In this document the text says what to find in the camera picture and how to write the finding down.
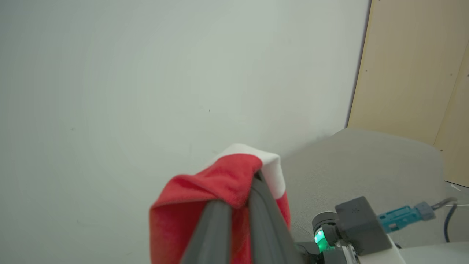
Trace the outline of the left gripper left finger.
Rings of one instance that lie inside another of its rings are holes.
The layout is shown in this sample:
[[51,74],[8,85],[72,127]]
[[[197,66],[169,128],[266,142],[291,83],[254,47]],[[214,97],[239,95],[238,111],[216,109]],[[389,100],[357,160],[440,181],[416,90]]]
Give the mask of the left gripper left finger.
[[180,264],[230,264],[232,209],[222,200],[206,203]]

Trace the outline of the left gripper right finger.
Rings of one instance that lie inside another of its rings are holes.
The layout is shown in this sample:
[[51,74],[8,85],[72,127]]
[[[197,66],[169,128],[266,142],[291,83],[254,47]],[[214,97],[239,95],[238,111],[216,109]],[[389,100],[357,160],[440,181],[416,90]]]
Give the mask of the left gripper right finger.
[[253,264],[304,264],[262,172],[248,196]]

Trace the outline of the red and white garment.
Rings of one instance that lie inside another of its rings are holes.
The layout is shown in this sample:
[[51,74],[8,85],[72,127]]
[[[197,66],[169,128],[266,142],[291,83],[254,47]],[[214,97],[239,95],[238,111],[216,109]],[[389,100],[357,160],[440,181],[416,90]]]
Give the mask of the red and white garment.
[[248,193],[261,171],[288,228],[291,214],[280,156],[233,144],[194,175],[173,177],[149,210],[151,264],[179,264],[207,202],[221,199],[232,208],[230,264],[252,264]]

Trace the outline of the beige wooden panel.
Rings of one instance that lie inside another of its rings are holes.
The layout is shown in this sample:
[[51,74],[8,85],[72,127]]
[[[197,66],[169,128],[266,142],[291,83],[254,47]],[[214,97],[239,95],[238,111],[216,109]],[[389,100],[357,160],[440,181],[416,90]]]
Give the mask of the beige wooden panel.
[[371,0],[347,127],[433,146],[469,187],[469,0]]

